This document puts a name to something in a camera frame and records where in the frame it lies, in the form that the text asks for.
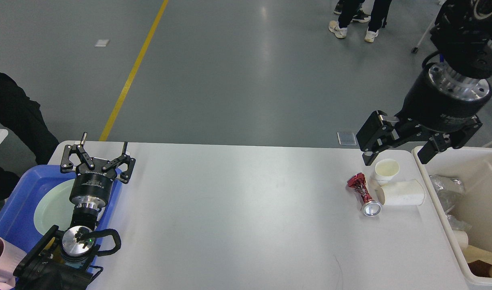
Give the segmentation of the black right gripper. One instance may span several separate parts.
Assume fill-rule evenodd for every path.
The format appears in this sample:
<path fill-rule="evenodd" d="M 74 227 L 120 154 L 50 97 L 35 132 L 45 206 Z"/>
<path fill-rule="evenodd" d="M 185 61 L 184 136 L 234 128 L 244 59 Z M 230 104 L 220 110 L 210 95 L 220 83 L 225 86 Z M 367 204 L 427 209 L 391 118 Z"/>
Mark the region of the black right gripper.
<path fill-rule="evenodd" d="M 448 75 L 452 71 L 446 63 L 427 64 L 396 116 L 370 114 L 356 134 L 366 166 L 385 150 L 421 140 L 422 132 L 427 141 L 418 152 L 422 164 L 449 147 L 462 148 L 477 133 L 483 123 L 474 116 L 492 98 L 492 88 L 485 79 L 462 85 Z"/>

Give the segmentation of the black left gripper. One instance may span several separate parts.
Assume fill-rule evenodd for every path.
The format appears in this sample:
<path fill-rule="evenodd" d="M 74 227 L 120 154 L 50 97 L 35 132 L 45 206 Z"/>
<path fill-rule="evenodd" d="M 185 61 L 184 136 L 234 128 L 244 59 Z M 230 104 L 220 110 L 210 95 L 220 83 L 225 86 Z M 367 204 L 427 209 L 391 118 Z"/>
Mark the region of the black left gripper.
<path fill-rule="evenodd" d="M 102 209 L 109 204 L 112 185 L 115 180 L 119 180 L 123 184 L 129 183 L 136 158 L 126 153 L 128 142 L 125 141 L 121 156 L 104 164 L 101 168 L 102 172 L 94 171 L 95 163 L 84 149 L 86 138 L 87 132 L 84 132 L 78 145 L 66 145 L 64 147 L 60 162 L 60 172 L 76 172 L 76 178 L 69 197 L 72 204 L 80 207 L 81 204 L 91 203 L 95 204 L 97 209 Z M 70 160 L 73 154 L 80 160 L 80 164 L 77 167 Z M 126 170 L 122 170 L 117 175 L 116 169 L 122 165 L 126 165 Z"/>

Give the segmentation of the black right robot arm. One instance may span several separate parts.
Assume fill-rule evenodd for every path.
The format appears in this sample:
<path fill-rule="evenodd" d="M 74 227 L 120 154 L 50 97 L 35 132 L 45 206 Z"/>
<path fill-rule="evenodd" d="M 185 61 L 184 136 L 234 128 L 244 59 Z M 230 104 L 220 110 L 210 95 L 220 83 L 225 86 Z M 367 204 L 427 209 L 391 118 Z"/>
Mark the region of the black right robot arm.
<path fill-rule="evenodd" d="M 431 41 L 437 51 L 422 71 L 395 116 L 376 110 L 356 135 L 363 161 L 405 143 L 424 141 L 422 164 L 436 154 L 462 148 L 481 128 L 477 113 L 492 98 L 492 0 L 447 0 Z"/>

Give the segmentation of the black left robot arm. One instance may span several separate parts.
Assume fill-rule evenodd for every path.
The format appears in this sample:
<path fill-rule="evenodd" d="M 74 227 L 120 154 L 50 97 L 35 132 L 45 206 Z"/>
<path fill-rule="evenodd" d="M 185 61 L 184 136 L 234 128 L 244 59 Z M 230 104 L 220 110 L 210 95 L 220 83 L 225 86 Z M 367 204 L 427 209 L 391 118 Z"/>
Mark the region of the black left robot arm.
<path fill-rule="evenodd" d="M 54 225 L 19 262 L 13 274 L 16 290 L 85 290 L 102 273 L 96 257 L 115 254 L 122 246 L 117 230 L 98 229 L 110 205 L 114 183 L 128 184 L 136 160 L 128 154 L 106 160 L 91 157 L 79 144 L 66 145 L 60 172 L 76 174 L 69 201 L 74 205 L 66 230 Z"/>

